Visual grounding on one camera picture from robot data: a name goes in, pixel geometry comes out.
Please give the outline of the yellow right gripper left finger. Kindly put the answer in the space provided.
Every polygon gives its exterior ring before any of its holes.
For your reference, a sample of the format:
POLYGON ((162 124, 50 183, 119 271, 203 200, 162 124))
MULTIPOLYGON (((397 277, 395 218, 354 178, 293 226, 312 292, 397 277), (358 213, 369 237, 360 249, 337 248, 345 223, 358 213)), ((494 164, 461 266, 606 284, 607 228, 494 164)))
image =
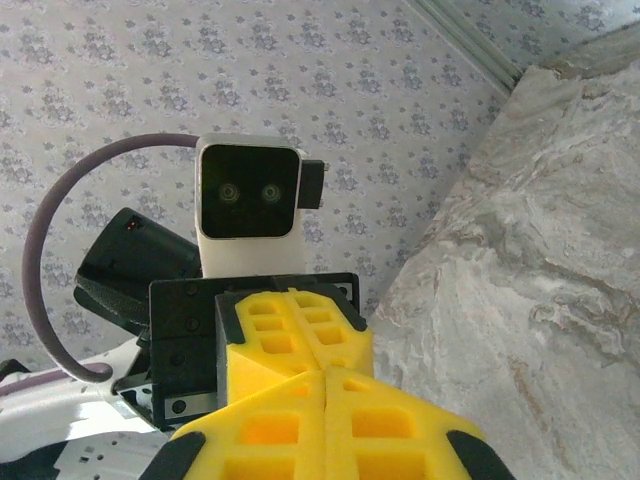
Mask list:
POLYGON ((143 479, 322 479, 325 375, 312 371, 178 429, 143 479))

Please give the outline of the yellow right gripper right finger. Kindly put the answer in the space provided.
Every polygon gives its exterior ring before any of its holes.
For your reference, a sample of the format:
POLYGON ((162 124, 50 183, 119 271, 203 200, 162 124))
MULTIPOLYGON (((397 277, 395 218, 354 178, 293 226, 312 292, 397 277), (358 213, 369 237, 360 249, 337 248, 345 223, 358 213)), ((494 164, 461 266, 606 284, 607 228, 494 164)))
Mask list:
POLYGON ((512 479, 469 420, 346 368, 325 371, 327 479, 512 479))

